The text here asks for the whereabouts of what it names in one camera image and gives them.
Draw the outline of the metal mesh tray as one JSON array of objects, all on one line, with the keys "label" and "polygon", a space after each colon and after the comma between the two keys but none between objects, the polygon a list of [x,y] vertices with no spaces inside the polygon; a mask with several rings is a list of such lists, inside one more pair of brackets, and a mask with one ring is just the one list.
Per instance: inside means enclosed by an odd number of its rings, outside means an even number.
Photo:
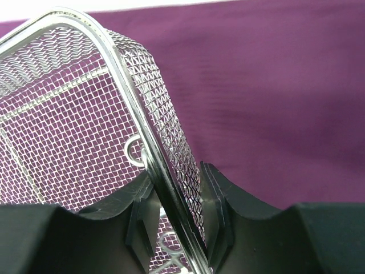
[{"label": "metal mesh tray", "polygon": [[198,167],[148,50],[67,8],[1,38],[2,273],[102,273],[77,213],[143,171],[160,201],[148,273],[169,231],[209,273]]}]

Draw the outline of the purple cloth wrap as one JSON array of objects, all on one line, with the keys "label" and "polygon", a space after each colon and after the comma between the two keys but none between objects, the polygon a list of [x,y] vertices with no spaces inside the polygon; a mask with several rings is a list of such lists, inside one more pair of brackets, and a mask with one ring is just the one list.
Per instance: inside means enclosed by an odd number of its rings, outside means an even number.
[{"label": "purple cloth wrap", "polygon": [[95,13],[155,57],[198,161],[286,208],[364,201],[364,2]]}]

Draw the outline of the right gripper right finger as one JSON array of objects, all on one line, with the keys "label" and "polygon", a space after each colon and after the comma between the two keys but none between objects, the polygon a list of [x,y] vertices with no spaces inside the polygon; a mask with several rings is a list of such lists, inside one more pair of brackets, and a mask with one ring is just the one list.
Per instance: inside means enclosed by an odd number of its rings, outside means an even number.
[{"label": "right gripper right finger", "polygon": [[269,219],[281,212],[232,183],[212,163],[200,162],[200,187],[206,256],[213,273],[221,273],[235,243],[233,219]]}]

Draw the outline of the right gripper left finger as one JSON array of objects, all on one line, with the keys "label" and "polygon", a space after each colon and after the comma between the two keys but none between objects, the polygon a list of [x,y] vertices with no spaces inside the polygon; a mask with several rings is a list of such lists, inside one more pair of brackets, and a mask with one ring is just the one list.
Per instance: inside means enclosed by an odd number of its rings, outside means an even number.
[{"label": "right gripper left finger", "polygon": [[78,215],[92,220],[102,273],[148,273],[157,246],[160,201],[147,172]]}]

